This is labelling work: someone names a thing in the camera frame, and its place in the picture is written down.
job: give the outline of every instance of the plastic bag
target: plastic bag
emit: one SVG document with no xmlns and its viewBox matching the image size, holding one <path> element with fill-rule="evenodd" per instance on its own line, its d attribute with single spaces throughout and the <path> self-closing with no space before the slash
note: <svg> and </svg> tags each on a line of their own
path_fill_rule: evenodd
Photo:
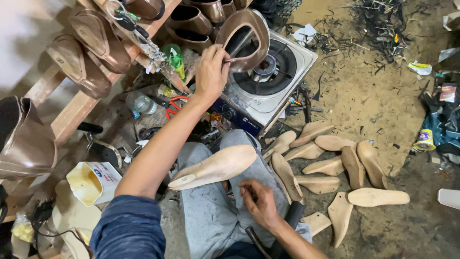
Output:
<svg viewBox="0 0 460 259">
<path fill-rule="evenodd" d="M 13 224 L 11 232 L 19 239 L 29 243 L 34 239 L 35 231 L 32 227 L 32 223 L 23 212 L 16 213 L 16 221 Z"/>
</svg>

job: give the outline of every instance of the plastic bottle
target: plastic bottle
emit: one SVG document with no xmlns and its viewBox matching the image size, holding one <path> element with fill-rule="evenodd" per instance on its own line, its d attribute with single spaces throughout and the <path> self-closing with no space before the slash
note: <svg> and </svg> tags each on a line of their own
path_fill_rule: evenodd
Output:
<svg viewBox="0 0 460 259">
<path fill-rule="evenodd" d="M 141 91 L 131 92 L 126 98 L 126 104 L 131 110 L 141 113 L 153 114 L 156 111 L 157 104 Z"/>
<path fill-rule="evenodd" d="M 176 44 L 168 44 L 163 47 L 161 52 L 168 57 L 169 63 L 174 67 L 182 82 L 185 82 L 187 78 L 185 77 L 184 60 L 182 59 L 180 47 Z"/>
</svg>

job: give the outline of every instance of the person's right hand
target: person's right hand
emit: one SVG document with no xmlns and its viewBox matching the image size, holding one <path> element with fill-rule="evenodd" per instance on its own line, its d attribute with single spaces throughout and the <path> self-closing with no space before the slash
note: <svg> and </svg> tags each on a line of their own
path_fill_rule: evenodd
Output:
<svg viewBox="0 0 460 259">
<path fill-rule="evenodd" d="M 273 191 L 269 187 L 259 183 L 256 179 L 243 180 L 238 186 L 240 196 L 243 197 L 243 204 L 247 206 L 257 224 L 269 232 L 282 224 L 284 220 L 276 211 Z"/>
<path fill-rule="evenodd" d="M 196 68 L 194 95 L 208 107 L 219 98 L 227 83 L 230 63 L 222 64 L 224 59 L 230 59 L 230 55 L 221 44 L 215 44 L 203 51 Z"/>
</svg>

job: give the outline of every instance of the stove knob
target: stove knob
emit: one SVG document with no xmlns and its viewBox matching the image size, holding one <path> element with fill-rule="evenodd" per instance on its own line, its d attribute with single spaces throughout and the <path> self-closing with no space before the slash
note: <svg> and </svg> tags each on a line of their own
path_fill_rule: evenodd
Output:
<svg viewBox="0 0 460 259">
<path fill-rule="evenodd" d="M 232 107 L 225 105 L 222 107 L 222 115 L 228 120 L 231 120 L 236 117 L 236 111 Z"/>
</svg>

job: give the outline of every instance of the sleeve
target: sleeve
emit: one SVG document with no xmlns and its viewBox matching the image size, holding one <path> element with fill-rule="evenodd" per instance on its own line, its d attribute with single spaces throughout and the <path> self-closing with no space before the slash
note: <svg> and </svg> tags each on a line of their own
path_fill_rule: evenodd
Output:
<svg viewBox="0 0 460 259">
<path fill-rule="evenodd" d="M 164 258 L 161 211 L 149 198 L 115 197 L 94 228 L 90 246 L 97 259 Z"/>
</svg>

